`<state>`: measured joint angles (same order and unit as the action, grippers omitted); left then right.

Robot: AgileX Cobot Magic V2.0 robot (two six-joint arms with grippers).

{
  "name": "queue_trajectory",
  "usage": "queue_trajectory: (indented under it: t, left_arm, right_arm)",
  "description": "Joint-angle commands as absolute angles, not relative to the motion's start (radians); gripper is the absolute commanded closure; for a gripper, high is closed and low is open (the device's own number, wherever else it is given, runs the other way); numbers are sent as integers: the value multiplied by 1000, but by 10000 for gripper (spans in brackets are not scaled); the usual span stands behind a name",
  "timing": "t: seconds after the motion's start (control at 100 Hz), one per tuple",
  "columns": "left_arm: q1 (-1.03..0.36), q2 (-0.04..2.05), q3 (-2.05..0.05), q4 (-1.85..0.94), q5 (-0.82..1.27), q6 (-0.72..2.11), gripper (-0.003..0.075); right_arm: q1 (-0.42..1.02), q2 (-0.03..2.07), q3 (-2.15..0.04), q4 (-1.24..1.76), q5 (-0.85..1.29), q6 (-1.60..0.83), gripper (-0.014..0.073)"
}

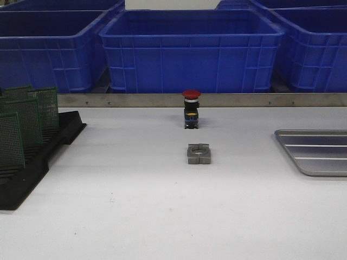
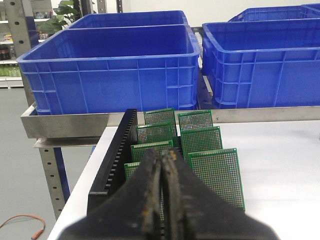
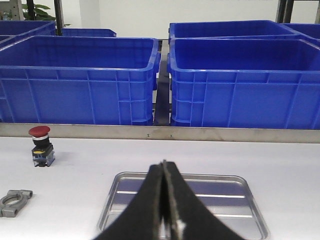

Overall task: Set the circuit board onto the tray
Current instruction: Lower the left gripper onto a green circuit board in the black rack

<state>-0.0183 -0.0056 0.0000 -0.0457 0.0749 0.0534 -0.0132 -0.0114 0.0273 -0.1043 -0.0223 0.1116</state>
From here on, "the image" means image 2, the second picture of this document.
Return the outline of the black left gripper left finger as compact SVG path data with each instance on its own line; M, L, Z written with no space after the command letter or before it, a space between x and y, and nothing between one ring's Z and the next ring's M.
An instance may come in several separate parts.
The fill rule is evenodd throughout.
M145 152L125 184L100 207L66 227L60 240L159 240L160 154Z

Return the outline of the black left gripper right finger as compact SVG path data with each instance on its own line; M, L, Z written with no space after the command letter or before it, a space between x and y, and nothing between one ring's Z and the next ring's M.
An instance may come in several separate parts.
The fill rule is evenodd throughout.
M209 189L175 148L161 153L165 237L168 240L277 240L271 227Z

